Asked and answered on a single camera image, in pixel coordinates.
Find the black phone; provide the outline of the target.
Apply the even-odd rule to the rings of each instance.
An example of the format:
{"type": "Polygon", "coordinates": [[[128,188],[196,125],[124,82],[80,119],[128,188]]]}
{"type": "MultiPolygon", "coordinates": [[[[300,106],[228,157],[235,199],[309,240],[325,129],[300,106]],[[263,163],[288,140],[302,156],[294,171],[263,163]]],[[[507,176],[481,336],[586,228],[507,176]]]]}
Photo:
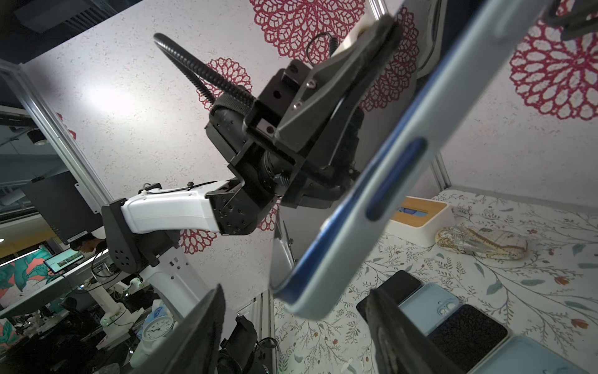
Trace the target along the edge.
{"type": "Polygon", "coordinates": [[[464,372],[470,372],[509,336],[509,330],[471,305],[461,305],[428,339],[464,372]]]}
{"type": "Polygon", "coordinates": [[[485,1],[406,111],[367,118],[359,179],[330,208],[280,207],[269,286],[287,311],[326,317],[431,159],[548,7],[485,1]]]}

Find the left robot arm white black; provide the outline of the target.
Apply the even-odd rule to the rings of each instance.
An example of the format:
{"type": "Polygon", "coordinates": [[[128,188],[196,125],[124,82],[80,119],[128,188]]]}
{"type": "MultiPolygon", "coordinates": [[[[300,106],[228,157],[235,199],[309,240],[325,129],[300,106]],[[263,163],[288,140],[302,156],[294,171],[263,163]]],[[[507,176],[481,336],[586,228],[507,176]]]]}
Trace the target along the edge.
{"type": "Polygon", "coordinates": [[[160,261],[174,263],[183,230],[249,235],[274,213],[270,289],[301,292],[327,239],[303,234],[306,253],[295,261],[282,215],[292,213],[302,224],[323,230],[355,191],[362,167],[378,149],[361,140],[360,104],[402,40],[402,27],[384,15],[348,47],[333,49],[325,62],[311,67],[292,61],[254,97],[166,35],[155,34],[154,43],[191,82],[202,90],[221,90],[206,134],[233,178],[178,189],[149,185],[104,206],[107,247],[117,267],[142,274],[165,292],[167,286],[150,269],[160,261]]]}

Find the light blue phone case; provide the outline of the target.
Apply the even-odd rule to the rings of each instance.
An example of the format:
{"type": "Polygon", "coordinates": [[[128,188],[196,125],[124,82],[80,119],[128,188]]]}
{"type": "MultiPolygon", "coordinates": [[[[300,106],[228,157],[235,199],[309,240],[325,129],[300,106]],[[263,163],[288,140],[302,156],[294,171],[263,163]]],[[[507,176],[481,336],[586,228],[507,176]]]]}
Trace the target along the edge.
{"type": "Polygon", "coordinates": [[[454,294],[428,283],[401,302],[399,308],[421,333],[429,335],[461,305],[454,294]]]}
{"type": "Polygon", "coordinates": [[[486,358],[472,373],[534,374],[586,373],[542,344],[525,336],[509,338],[494,354],[486,358]]]}

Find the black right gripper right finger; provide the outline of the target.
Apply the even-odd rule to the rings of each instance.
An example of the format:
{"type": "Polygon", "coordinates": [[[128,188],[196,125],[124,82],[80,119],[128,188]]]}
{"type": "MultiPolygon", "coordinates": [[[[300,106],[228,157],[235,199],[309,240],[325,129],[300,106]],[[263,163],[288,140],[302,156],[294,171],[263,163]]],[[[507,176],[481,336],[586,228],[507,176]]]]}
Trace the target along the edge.
{"type": "Polygon", "coordinates": [[[461,373],[380,289],[365,299],[375,361],[380,373],[461,373]]]}

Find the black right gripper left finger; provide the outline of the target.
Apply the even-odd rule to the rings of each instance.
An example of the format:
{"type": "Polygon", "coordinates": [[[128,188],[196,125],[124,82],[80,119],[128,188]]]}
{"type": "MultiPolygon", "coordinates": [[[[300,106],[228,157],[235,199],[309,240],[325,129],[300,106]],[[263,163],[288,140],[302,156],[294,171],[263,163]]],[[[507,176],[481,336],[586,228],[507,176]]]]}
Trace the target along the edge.
{"type": "Polygon", "coordinates": [[[225,309],[224,290],[218,285],[135,372],[215,373],[225,309]]]}

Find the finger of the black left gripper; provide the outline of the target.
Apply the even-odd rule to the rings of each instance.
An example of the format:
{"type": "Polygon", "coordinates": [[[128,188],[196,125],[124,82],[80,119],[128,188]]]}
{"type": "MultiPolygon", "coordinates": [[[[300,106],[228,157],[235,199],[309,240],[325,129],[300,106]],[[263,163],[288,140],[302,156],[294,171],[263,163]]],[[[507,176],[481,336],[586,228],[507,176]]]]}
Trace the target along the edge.
{"type": "Polygon", "coordinates": [[[384,15],[357,41],[337,56],[317,65],[308,74],[274,135],[274,144],[300,152],[315,138],[337,141],[345,132],[356,107],[378,79],[403,31],[396,18],[384,15]]]}

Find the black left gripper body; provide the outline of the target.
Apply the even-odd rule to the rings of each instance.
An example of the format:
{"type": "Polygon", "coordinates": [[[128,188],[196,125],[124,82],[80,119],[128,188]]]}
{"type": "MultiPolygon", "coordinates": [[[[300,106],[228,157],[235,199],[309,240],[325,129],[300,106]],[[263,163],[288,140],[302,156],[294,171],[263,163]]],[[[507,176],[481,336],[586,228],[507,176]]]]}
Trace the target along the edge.
{"type": "Polygon", "coordinates": [[[260,147],[259,182],[287,207],[331,207],[360,174],[355,158],[364,112],[348,96],[317,104],[331,80],[294,59],[244,119],[244,132],[260,147]]]}

